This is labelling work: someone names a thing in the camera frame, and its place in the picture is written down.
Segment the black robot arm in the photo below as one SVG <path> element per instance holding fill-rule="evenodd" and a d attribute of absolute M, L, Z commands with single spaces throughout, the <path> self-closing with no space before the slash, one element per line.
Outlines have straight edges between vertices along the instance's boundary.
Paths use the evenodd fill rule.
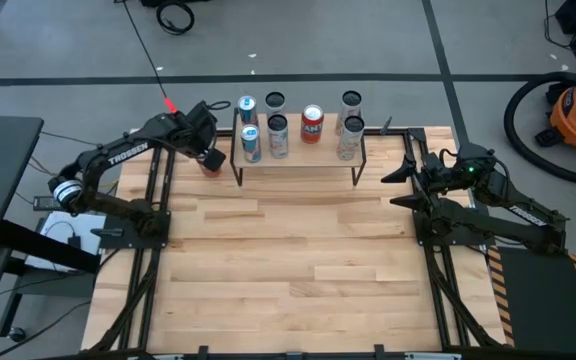
<path fill-rule="evenodd" d="M 160 230 L 156 211 L 143 199 L 126 201 L 100 193 L 101 176 L 111 167 L 157 147 L 201 159 L 205 167 L 216 170 L 226 157 L 214 148 L 216 122 L 203 101 L 188 115 L 181 112 L 159 114 L 140 130 L 124 133 L 113 142 L 81 153 L 75 162 L 50 179 L 48 186 L 61 206 L 73 214 L 89 210 L 103 212 L 129 219 L 142 237 L 155 236 Z"/>
<path fill-rule="evenodd" d="M 439 157 L 435 153 L 424 156 L 424 166 L 419 172 L 414 161 L 405 157 L 399 170 L 384 177 L 382 182 L 388 183 L 404 182 L 411 177 L 417 190 L 413 195 L 392 199 L 391 203 L 419 211 L 424 215 L 424 223 L 430 232 L 439 238 L 463 226 L 485 237 L 499 236 L 519 241 L 538 253 L 565 251 L 566 218 L 519 192 L 508 179 L 507 169 L 504 169 L 506 175 L 495 169 L 500 162 L 491 150 L 464 144 L 453 167 L 444 165 L 445 151 L 442 150 Z M 481 203 L 506 208 L 530 224 L 488 216 L 438 196 L 457 189 L 472 189 L 475 199 Z"/>

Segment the can lid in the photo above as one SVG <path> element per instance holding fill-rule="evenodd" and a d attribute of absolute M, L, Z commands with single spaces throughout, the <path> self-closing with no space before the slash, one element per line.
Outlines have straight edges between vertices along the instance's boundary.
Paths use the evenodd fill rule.
<path fill-rule="evenodd" d="M 361 104 L 361 95 L 354 90 L 346 91 L 341 97 L 341 101 L 348 106 L 358 106 Z"/>
<path fill-rule="evenodd" d="M 268 119 L 268 128 L 272 131 L 280 131 L 288 126 L 288 120 L 283 115 L 273 115 Z"/>
<path fill-rule="evenodd" d="M 266 95 L 266 104 L 270 107 L 280 107 L 284 104 L 285 100 L 284 95 L 277 91 L 273 91 Z"/>
<path fill-rule="evenodd" d="M 304 116 L 308 120 L 319 120 L 324 115 L 324 111 L 317 105 L 308 105 L 304 109 Z"/>
<path fill-rule="evenodd" d="M 242 96 L 239 99 L 239 108 L 242 110 L 250 110 L 255 107 L 255 98 L 252 96 Z"/>
<path fill-rule="evenodd" d="M 364 121 L 359 116 L 348 116 L 344 125 L 350 132 L 360 132 L 364 128 Z"/>
<path fill-rule="evenodd" d="M 259 129 L 255 125 L 246 125 L 241 129 L 241 137 L 244 140 L 254 140 L 259 135 Z"/>

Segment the white can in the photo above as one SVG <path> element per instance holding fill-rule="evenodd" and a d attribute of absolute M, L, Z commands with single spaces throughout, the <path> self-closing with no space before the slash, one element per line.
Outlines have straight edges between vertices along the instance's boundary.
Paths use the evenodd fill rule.
<path fill-rule="evenodd" d="M 335 133 L 341 135 L 346 118 L 349 116 L 360 116 L 359 114 L 361 114 L 361 95 L 354 90 L 346 91 L 341 96 L 341 109 L 339 110 L 339 115 L 337 115 Z"/>
<path fill-rule="evenodd" d="M 277 159 L 288 156 L 288 120 L 281 114 L 268 118 L 270 154 Z"/>
<path fill-rule="evenodd" d="M 361 146 L 361 137 L 364 136 L 364 121 L 359 116 L 349 116 L 344 120 L 337 156 L 341 160 L 352 160 L 357 149 Z"/>
<path fill-rule="evenodd" d="M 280 92 L 273 91 L 266 95 L 266 115 L 268 119 L 273 115 L 283 115 L 285 102 L 284 94 Z"/>

